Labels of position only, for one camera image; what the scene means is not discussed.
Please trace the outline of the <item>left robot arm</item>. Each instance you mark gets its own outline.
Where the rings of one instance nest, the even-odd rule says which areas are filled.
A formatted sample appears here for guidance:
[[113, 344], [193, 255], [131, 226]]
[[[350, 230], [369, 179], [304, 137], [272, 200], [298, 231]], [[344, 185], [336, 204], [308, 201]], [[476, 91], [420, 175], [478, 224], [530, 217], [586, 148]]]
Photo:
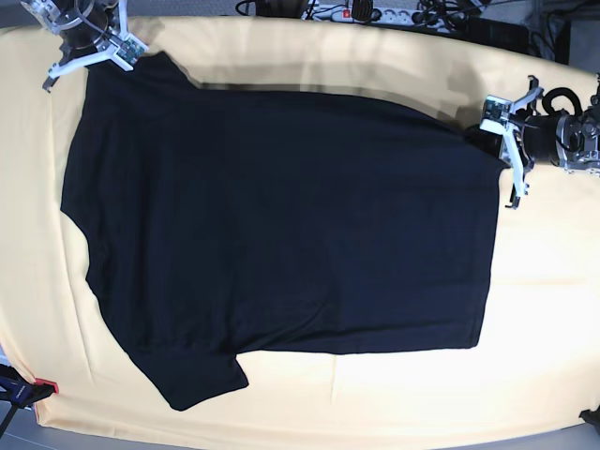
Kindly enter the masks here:
[[[61, 76], [104, 61], [131, 71], [148, 49], [129, 31], [124, 1], [25, 1], [23, 6], [63, 40], [62, 58], [50, 67], [45, 91]], [[519, 99], [486, 97], [479, 124], [466, 135], [484, 143], [516, 175], [542, 162], [568, 172], [597, 173], [599, 97], [592, 96], [584, 109], [571, 89], [544, 91], [531, 76], [528, 92]]]

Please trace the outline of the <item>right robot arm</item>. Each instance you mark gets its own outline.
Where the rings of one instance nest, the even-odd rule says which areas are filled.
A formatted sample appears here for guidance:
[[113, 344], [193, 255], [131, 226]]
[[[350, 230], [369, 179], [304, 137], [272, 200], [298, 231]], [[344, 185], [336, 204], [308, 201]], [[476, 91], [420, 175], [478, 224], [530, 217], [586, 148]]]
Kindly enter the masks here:
[[51, 67], [46, 80], [52, 86], [89, 68], [61, 192], [70, 217], [168, 194], [254, 209], [321, 203], [373, 177], [409, 205], [498, 201], [500, 161], [413, 108], [330, 93], [204, 89], [166, 53], [144, 55], [123, 7], [24, 6], [62, 38], [81, 31], [91, 49]]

